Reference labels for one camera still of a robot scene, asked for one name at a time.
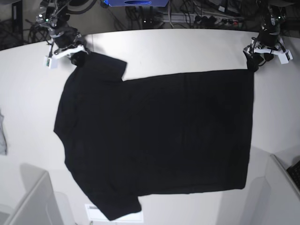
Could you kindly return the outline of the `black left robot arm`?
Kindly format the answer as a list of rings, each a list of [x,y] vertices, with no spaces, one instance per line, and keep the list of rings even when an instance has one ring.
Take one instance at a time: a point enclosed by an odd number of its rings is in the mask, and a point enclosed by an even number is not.
[[[262,14],[261,27],[258,36],[252,37],[252,42],[243,49],[247,69],[251,72],[256,72],[274,56],[278,56],[281,64],[286,64],[293,58],[280,36],[280,25],[284,22],[280,7],[268,0],[258,0],[256,3]]]

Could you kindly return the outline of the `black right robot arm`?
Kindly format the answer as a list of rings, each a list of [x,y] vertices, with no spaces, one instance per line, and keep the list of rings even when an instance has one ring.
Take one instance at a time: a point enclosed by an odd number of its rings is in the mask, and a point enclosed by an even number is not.
[[[34,26],[47,30],[49,38],[49,53],[45,56],[45,65],[49,68],[57,67],[58,60],[67,57],[75,66],[81,67],[85,55],[90,51],[86,41],[78,31],[68,24],[69,0],[43,0],[39,6]]]

